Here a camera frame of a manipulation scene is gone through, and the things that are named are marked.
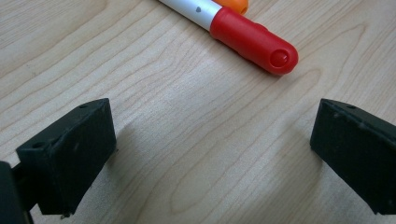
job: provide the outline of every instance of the wooden table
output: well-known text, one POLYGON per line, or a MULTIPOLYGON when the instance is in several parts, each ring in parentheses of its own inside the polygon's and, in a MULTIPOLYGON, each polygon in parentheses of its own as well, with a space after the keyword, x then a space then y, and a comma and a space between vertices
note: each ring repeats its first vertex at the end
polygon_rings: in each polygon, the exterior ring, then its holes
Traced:
POLYGON ((36 223, 395 223, 310 149, 320 98, 396 123, 396 1, 259 1, 292 43, 269 76, 155 0, 0 2, 0 159, 109 98, 119 152, 70 218, 36 223))

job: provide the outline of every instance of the wood grain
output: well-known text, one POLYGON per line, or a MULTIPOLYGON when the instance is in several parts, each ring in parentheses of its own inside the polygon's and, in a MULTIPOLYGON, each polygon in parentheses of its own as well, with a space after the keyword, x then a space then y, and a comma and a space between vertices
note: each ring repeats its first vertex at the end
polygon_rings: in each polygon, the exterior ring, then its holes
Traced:
POLYGON ((300 54, 273 77, 155 0, 0 1, 0 159, 107 97, 118 153, 73 216, 36 223, 395 223, 309 146, 323 97, 396 124, 395 11, 251 0, 300 54))

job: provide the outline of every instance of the orange marker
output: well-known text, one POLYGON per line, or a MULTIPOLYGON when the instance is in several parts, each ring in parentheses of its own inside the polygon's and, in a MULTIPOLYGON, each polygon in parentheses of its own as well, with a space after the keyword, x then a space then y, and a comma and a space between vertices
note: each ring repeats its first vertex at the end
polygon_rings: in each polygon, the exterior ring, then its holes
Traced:
POLYGON ((235 12, 244 15, 248 11, 248 0, 213 0, 222 7, 230 7, 235 12))

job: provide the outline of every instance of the red marker cap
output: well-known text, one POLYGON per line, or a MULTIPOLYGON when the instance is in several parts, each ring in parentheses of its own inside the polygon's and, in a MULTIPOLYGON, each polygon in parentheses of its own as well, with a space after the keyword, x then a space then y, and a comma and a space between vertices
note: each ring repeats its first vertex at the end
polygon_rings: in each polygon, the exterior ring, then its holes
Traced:
POLYGON ((244 58, 275 75, 285 75, 298 62, 293 45, 262 25, 223 7, 210 25, 210 34, 244 58))

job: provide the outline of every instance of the white marker barrel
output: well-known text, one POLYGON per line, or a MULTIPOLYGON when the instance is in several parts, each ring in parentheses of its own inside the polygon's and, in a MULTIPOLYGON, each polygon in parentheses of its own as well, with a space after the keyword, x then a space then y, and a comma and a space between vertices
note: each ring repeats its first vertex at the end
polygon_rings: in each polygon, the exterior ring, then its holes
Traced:
POLYGON ((173 10, 210 31, 213 18, 221 6, 211 0, 160 0, 173 10))

